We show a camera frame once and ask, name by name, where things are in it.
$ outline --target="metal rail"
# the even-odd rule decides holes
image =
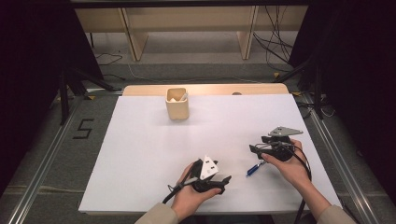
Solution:
[[[62,145],[64,140],[65,134],[67,133],[70,123],[72,122],[74,115],[76,114],[76,110],[80,103],[82,102],[83,97],[79,96],[76,97],[73,101],[73,105],[70,108],[71,113],[69,118],[65,121],[64,125],[62,125],[58,132],[56,133],[51,145],[49,146],[49,150],[47,151],[44,159],[40,163],[37,171],[35,172],[35,176],[33,177],[32,181],[30,182],[29,186],[27,187],[26,191],[20,198],[20,201],[15,206],[14,211],[12,212],[8,224],[21,224],[23,223],[24,219],[26,218],[33,201],[35,200],[35,196],[37,195],[41,184],[43,183],[46,175],[52,165],[52,162]]]
[[[304,98],[307,103],[313,104],[312,98],[304,94]],[[355,203],[356,207],[358,208],[359,213],[361,214],[361,218],[363,219],[364,223],[380,223],[373,207],[370,205],[370,202],[367,200],[364,192],[361,189],[358,181],[356,180],[355,176],[350,171],[347,162],[344,160],[340,148],[335,144],[332,135],[330,134],[325,120],[319,119],[316,113],[312,113],[312,118],[315,123],[315,126],[318,129],[318,133],[323,139],[323,142],[328,149],[330,156],[335,164],[338,173],[340,174],[341,178],[346,185],[346,189],[348,190],[353,202]]]

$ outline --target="person's left hand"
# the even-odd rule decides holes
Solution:
[[[191,167],[192,164],[184,169],[184,172],[177,183],[180,183],[183,180],[183,177],[187,174]],[[201,203],[214,197],[220,192],[221,189],[210,189],[206,192],[199,193],[191,185],[188,185],[175,195],[175,199],[171,207],[176,212],[178,221],[180,222],[184,218],[194,214]]]

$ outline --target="wire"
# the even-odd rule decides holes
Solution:
[[[335,114],[335,110],[333,110],[331,114],[327,114],[327,112],[324,112],[323,108],[321,108],[320,110],[324,116],[329,117],[329,118],[331,118]]]
[[[171,187],[168,185],[168,188],[171,190],[171,192],[168,194],[168,196],[166,196],[163,199],[163,203],[167,203],[173,196],[175,196],[179,191],[181,191],[181,189],[183,189],[184,186],[192,184],[193,181],[188,180],[188,182],[186,183],[187,178],[190,176],[192,168],[199,162],[195,161],[194,164],[190,167],[189,171],[184,175],[183,179],[180,181],[180,183],[178,183],[176,186]]]
[[[270,15],[269,11],[268,11],[268,8],[265,7],[265,11],[267,12],[268,18],[270,19],[271,25],[272,25],[272,27],[273,27],[273,31],[272,31],[272,34],[271,34],[271,37],[270,37],[269,40],[263,39],[263,38],[259,37],[256,33],[253,33],[253,36],[256,38],[257,42],[262,46],[263,49],[266,50],[266,52],[265,52],[265,60],[266,60],[266,62],[267,62],[267,64],[268,64],[268,66],[270,66],[271,68],[273,68],[273,69],[275,69],[275,70],[281,71],[281,72],[289,72],[289,71],[288,71],[288,70],[283,70],[283,69],[279,69],[279,68],[274,67],[274,66],[270,63],[270,57],[271,57],[271,55],[275,55],[278,59],[280,59],[280,60],[283,61],[284,63],[290,64],[290,63],[289,63],[290,54],[289,54],[289,51],[288,51],[287,48],[292,48],[292,45],[290,45],[290,44],[284,42],[284,41],[282,40],[282,38],[280,37],[280,32],[279,32],[279,30],[280,30],[280,29],[279,29],[279,25],[280,25],[280,23],[283,21],[283,16],[285,15],[285,12],[286,12],[286,9],[287,9],[287,8],[288,8],[288,7],[285,7],[285,8],[283,9],[283,12],[282,12],[282,14],[281,14],[281,17],[280,17],[280,19],[279,19],[280,7],[279,7],[279,6],[276,6],[276,19],[275,19],[275,21],[274,21],[273,18],[271,17],[271,15]],[[274,37],[277,38],[277,43],[276,43],[275,41],[273,41],[273,38],[274,38]],[[271,45],[271,44],[276,44],[276,46],[275,46],[273,49],[270,49],[270,45]],[[274,50],[275,50],[277,47],[279,47],[279,46],[281,47],[281,50],[282,50],[282,53],[283,53],[283,57],[281,57],[280,55],[278,55],[278,54],[276,54],[276,53],[274,52]]]
[[[294,148],[297,148],[297,149],[299,149],[299,150],[301,151],[301,153],[303,154],[303,156],[304,156],[304,158],[305,158],[305,160],[306,160],[306,164],[305,164],[305,162],[304,162],[299,156],[297,156],[297,154],[294,153],[294,151],[291,151],[288,147],[285,147],[285,149],[286,149],[288,152],[290,152],[290,153],[291,153],[291,154],[303,165],[303,167],[304,167],[305,170],[306,170],[306,173],[308,174],[309,180],[312,181],[311,166],[309,165],[308,158],[305,156],[305,153],[304,153],[299,147],[297,147],[297,146],[295,146],[295,145],[293,145],[293,147],[294,147]],[[300,219],[301,219],[301,215],[303,214],[303,211],[304,211],[304,207],[305,207],[305,200],[302,199],[302,200],[301,200],[301,203],[300,203],[300,207],[299,207],[298,212],[297,212],[297,216],[296,216],[296,218],[294,219],[294,224],[299,223],[299,221],[300,221]]]
[[[262,146],[262,147],[259,147],[259,148],[264,148],[264,147],[269,147],[271,145],[270,144],[259,143],[259,144],[256,144],[255,147],[256,146]]]
[[[126,80],[125,77],[119,77],[119,76],[116,76],[116,75],[113,75],[113,74],[104,74],[103,76],[117,77],[117,78],[119,78],[119,79],[121,79],[121,80],[123,80],[123,81]]]
[[[121,55],[119,55],[119,54],[110,54],[110,53],[101,53],[99,56],[96,56],[95,58],[98,59],[98,58],[102,57],[103,55],[110,55],[110,56],[113,56],[113,57],[118,57],[118,59],[113,60],[113,61],[110,62],[110,63],[99,63],[99,65],[109,65],[109,64],[112,64],[112,63],[114,63],[114,62],[119,61],[119,60],[122,59],[122,56],[121,56]]]
[[[296,101],[296,104],[297,104],[297,107],[299,107],[299,108],[304,107],[304,108],[308,109],[308,112],[305,115],[303,115],[303,119],[307,119],[307,118],[311,117],[312,111],[315,108],[314,104],[308,104],[308,103],[297,102],[297,101]]]

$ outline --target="white table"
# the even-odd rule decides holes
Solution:
[[[90,215],[142,214],[168,195],[184,168],[204,155],[231,175],[222,195],[197,214],[273,214],[297,211],[301,196],[279,171],[258,162],[248,145],[260,143],[277,126],[302,130],[313,183],[332,204],[341,205],[290,94],[191,95],[190,117],[167,117],[164,96],[121,96],[79,211]]]

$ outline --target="marker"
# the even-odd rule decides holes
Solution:
[[[260,163],[254,165],[252,168],[250,168],[247,171],[247,177],[253,175],[254,172],[256,172],[260,166],[262,166],[263,164],[265,164],[265,160],[260,161]]]
[[[180,98],[179,101],[184,101],[184,100],[186,100],[188,95],[189,95],[189,94],[188,94],[187,92],[184,93],[183,96],[181,96],[181,98]]]

